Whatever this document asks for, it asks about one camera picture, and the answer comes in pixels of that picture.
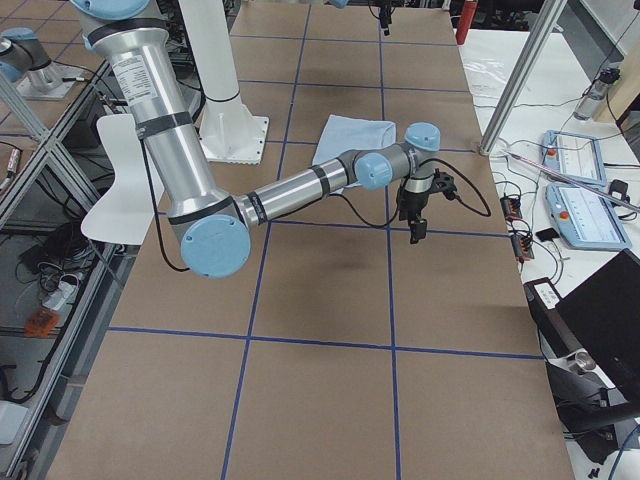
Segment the blue tape line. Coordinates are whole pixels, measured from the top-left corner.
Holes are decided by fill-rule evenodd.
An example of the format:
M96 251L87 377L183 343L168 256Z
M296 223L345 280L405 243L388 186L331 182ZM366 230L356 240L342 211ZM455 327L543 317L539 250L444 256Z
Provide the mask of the blue tape line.
M53 17L56 13L58 13L58 12L62 9L62 7L64 7L64 4L65 4L65 2L60 2L60 6L59 6L58 8L56 8L56 9L53 11L53 13L51 13L51 15L49 15L49 16L44 20L44 23L43 23L42 25L40 25L38 28L36 28L36 29L34 30L34 33L38 33L38 30L40 30L42 27L44 27L45 25L47 25L47 22L48 22L49 20L54 21L54 22L57 22L58 20L52 20L52 17Z
M528 355L519 353L499 353L499 352L478 352L473 350L450 350L442 348L422 348L422 347L396 347L399 352L433 353L439 355L456 355L466 357L489 357L489 358L509 358L512 360L544 360L541 355Z
M227 434L227 446L224 452L224 462L222 464L222 471L220 473L220 479L225 480L227 477L227 471L229 468L229 459L231 458L231 446L233 445L233 434L235 433L236 420L238 418L238 409L240 408L240 397L242 395L242 386L244 384L244 374L247 369L247 360L249 358L249 347L251 345L251 334L253 332L253 324L256 318L256 311L258 308L258 298L260 296L260 289L262 287L262 275L264 273L264 266L267 260L267 250L269 248L269 236L271 233L271 225L267 225L267 232L264 239L264 246L262 248L262 258L260 259L260 269L258 271L258 280L256 282L256 293L253 296L253 305L251 306L251 317L249 319L249 327L247 329L247 336L245 337L244 351L242 353L242 364L240 366L240 375L238 377L238 386L236 387L236 396L233 401L233 411L231 414L231 423L229 425L229 433Z
M14 8L13 10L11 10L11 12L9 13L9 15L7 15L6 17L4 17L2 20L0 20L0 23L4 23L5 20L9 20L10 18L12 20L36 20L35 18L19 18L19 17L13 17L13 14L16 13L18 10L20 10L25 3L27 3L29 0L23 0L22 3L20 5L18 5L16 8Z
M311 17L311 5L309 5L308 9L307 9L307 19L305 21L305 25L304 25L304 36L306 37L307 35L307 28L309 27L309 18ZM297 83L298 78L300 76L300 64L302 62L302 53L304 51L304 38L300 44L300 55L298 56L298 66L296 69L296 77L295 77L295 81ZM282 148L282 152L280 153L280 164L278 165L278 173L276 178L280 178L281 174L282 174L282 164L284 162L284 155L285 155L285 151L286 151L286 141L287 138L289 136L289 127L291 126L291 115L293 113L293 102L295 100L295 95L296 95L296 85L294 84L293 86L293 92L291 93L291 104L289 105L289 116L287 118L287 127L285 129L285 133L284 133L284 141L285 144ZM236 398L234 400L234 404L233 404L233 413L231 416L231 424L229 425L229 434L227 436L227 446L225 449L225 454L224 454L224 463L222 465L222 472L220 473L220 479L221 480L226 480L227 477L227 472L228 472L228 468L229 468L229 459L231 458L231 447L233 445L233 435L235 432L235 427L236 427L236 419L238 416L238 409L240 406L240 396L242 394L242 386L244 383L244 374L246 371L246 366L247 366L247 359L249 357L249 347L251 345L251 335L253 333L253 324L255 322L255 316L256 316L256 311L257 311L257 307L258 307L258 298L260 296L260 288L262 286L262 275L264 273L264 266L266 263L266 259L267 259L267 250L269 248L269 239L271 236L271 228L272 228L272 224L269 223L267 225L267 232L265 234L265 240L264 240L264 248L262 250L262 258L260 260L260 270L258 272L258 282L256 285L256 293L253 299L253 305L251 307L251 319L249 321L249 329L247 331L247 341L245 343L245 347L244 347L244 353L242 356L242 366L240 367L240 378L238 379L238 387L236 389Z
M329 340L306 340L301 338L281 338L253 336L251 340L269 343L290 343L294 345L314 345L320 347L359 348L365 350L391 350L389 345L377 345L375 343L335 342Z
M382 34L378 29L378 50L380 55L380 102L382 120L386 120L384 102L384 56L382 53ZM385 228L387 236L387 279L389 282L389 329L391 337L391 384L393 391L393 432L394 446L396 454L396 480L402 480L402 453L400 444L400 407L398 399L398 362L396 355L396 313L395 296L393 294L393 262L391 254L391 228L389 225L391 212L389 210L389 187L384 187L385 217L387 226Z
M333 84L333 83L308 83L308 82L284 82L282 80L252 80L242 79L238 80L239 83L259 83L270 85L299 85L302 87L325 87L325 88L363 88L363 89L378 89L381 88L376 85L349 85L349 84ZM405 92L434 92L434 93L469 93L468 90L449 89L449 88L420 88L420 87L384 87L386 90L398 90Z
M367 225L349 225L347 223L316 223L316 222L305 222L301 220L271 220L271 223L283 224L283 225L307 225L310 227L334 227L334 228L357 228L359 230L371 230L371 231L383 231L380 228L371 228Z
M284 224L284 225L306 225L311 227L333 227L333 228L357 228L360 230L371 230L371 231L383 231L381 228L371 228L367 225L350 225L348 223L318 223L318 222L307 222L303 220L271 220L272 223L276 224ZM389 227L389 230L392 232L408 232L409 228L407 227ZM489 238L509 238L509 234L507 233L483 233L483 232L455 232L449 230L431 230L427 231L428 234L436 234L436 235L460 235L464 237L489 237Z
M79 36L82 36L82 31L79 31L75 37L73 37L71 39L71 43L67 44L66 47L64 47L60 53L56 56L56 60L60 60L60 58L66 53L67 49L71 46L71 45L84 45L84 41L81 43L76 42L76 38L78 38Z
M312 42L341 42L341 43L380 43L380 40L357 40L357 39L338 39L338 38L305 38L305 37L279 37L277 35L247 35L247 34L232 34L232 38L256 38L256 39L280 39L280 40L307 40ZM434 43L434 42L394 42L386 40L384 45L424 45L429 47L456 47L454 43Z
M150 333L154 335L175 335L181 337L207 337L207 338L224 338L231 340L246 340L246 335L236 335L232 333L215 333L215 332L194 332L189 330L167 330L159 328L144 327L117 327L110 326L107 328L110 332L130 332L130 333Z
M173 335L180 337L201 337L201 338L220 338L225 340L240 340L252 342L265 342L265 343L287 343L295 345L317 345L320 347L336 347L336 348L357 348L365 350L388 350L394 349L392 345L379 345L375 343L357 343L357 342L339 342L331 340L310 340L304 338L284 338L284 337L269 337L269 336L247 336L234 333L217 333L217 332L200 332L194 330L172 330L162 328L146 328L146 327L126 327L126 326L110 326L107 328L110 332L124 332L124 333L148 333L151 335ZM474 350L454 350L443 348L427 348L427 347L408 347L408 346L395 346L396 351L401 352L413 352L413 353L425 353L433 355L452 355L452 356L466 356L466 357L490 357L490 358L508 358L516 360L544 360L543 356L528 355L520 353L504 353L504 352L480 352Z

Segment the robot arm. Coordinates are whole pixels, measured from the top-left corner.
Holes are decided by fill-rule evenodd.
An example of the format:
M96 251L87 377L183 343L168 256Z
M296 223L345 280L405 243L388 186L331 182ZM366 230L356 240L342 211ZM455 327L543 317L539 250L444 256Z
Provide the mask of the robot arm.
M420 212L435 178L427 160L439 149L437 128L415 124L404 142L375 152L345 152L290 178L232 196L216 185L200 146L164 48L167 32L157 5L149 0L72 2L88 46L113 68L138 137L171 200L167 216L183 260L195 273L210 278L231 275L249 256L249 228L356 180L374 189L407 178L399 199L401 218L409 220L412 243L424 237L412 222L422 220Z
M0 34L0 72L10 82L17 82L27 73L33 87L41 92L62 84L56 66L28 28L11 28Z

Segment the metal pole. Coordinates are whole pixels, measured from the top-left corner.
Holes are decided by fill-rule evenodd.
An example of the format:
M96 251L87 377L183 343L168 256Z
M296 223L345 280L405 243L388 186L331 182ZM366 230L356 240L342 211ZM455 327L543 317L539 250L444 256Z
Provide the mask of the metal pole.
M45 139L48 134L47 127L2 74L0 74L0 100L18 117L34 139L38 141Z
M505 123L507 123L511 109L516 103L566 3L567 0L546 0L546 2L544 2L538 20L522 48L520 57L513 68L511 77L504 88L496 110L493 112L484 137L482 137L482 142L480 142L479 147L481 155L489 155L489 153L491 153L491 149L496 143L500 132L502 132Z
M565 175L564 173L560 173L557 170L553 170L552 168L545 167L544 165L541 165L538 162L529 160L528 158L525 158L522 155L518 155L516 153L506 152L506 154L509 155L511 158L515 158L516 160L522 163L526 163L527 165L533 168L537 168L538 170L543 171L544 173L546 173L552 178L557 178L558 180L562 180L563 182L570 183L571 185L574 185L576 187L580 187L584 190L587 190L588 192L593 193L594 195L598 195L599 197L604 198L605 200L609 200L611 203L615 203L616 205L620 205L621 207L631 210L632 212L640 213L640 207L632 205L631 203L625 202L620 198L614 197L613 195L609 195L608 193L598 190L597 188L594 188L583 182L575 180L570 176Z

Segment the white desk surface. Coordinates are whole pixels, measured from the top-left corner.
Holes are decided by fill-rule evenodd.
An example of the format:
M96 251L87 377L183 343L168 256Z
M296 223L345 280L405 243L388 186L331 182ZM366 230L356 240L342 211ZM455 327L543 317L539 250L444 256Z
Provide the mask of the white desk surface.
M469 89L474 97L476 115L480 129L484 133L494 108L511 74L516 60L527 39L527 33L501 32L486 30L471 30L465 42L460 47L460 54L465 68L465 74L469 82ZM560 33L553 33L538 59L526 86L523 89L516 105L559 105L571 99L578 99L582 92L589 86L590 79L586 76L578 63L569 45ZM500 138L513 144L512 151L536 161L542 160L540 147L534 144L521 142L529 140L540 143L544 132L547 130L560 130L591 135L597 138L608 137L620 133L613 121L611 123L597 123L593 121L580 122L571 117L577 104L577 100L562 106L519 106L514 108L509 120L500 134ZM629 148L622 135L600 141L605 163L638 165L638 160ZM500 142L494 147L491 159L494 179L498 182L504 180L503 174L509 181L517 183L523 192L532 191L535 188L533 182L514 175L507 169L506 160L500 156L500 151L505 149L505 144ZM518 164L516 160L509 160L512 170L537 178L538 172L524 164ZM607 179L620 179L629 184L629 195L632 203L640 203L640 169L607 168ZM526 195L522 199L522 212L525 220L531 223L533 218L533 231L542 230L553 226L549 211L544 201L544 187L549 181L543 176L540 179L538 194ZM504 185L497 185L502 193ZM513 186L507 186L507 193L515 193ZM625 222L624 228L633 243L632 251L640 255L640 220ZM562 295L566 295L576 286L587 279L593 272L611 259L614 252L581 251L569 248L562 240L556 240L556 245L566 258L564 261L564 274L556 285ZM537 245L533 247L535 260L526 262L522 270L522 281L527 282L540 277L551 276L554 272L554 262L549 254ZM567 449L571 456L576 478L586 478L592 468L600 467L593 464L582 452L575 442L567 442ZM615 453L607 459L601 478L607 478ZM640 471L640 451L631 450L625 452L616 471L616 480L637 479Z

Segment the light blue cloth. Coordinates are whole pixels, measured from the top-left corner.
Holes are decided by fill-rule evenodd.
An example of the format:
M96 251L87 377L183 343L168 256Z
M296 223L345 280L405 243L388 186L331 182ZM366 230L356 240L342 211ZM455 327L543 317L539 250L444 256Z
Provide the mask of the light blue cloth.
M347 150L373 150L388 147L395 141L396 124L393 122L329 115L311 163L318 165L336 158Z

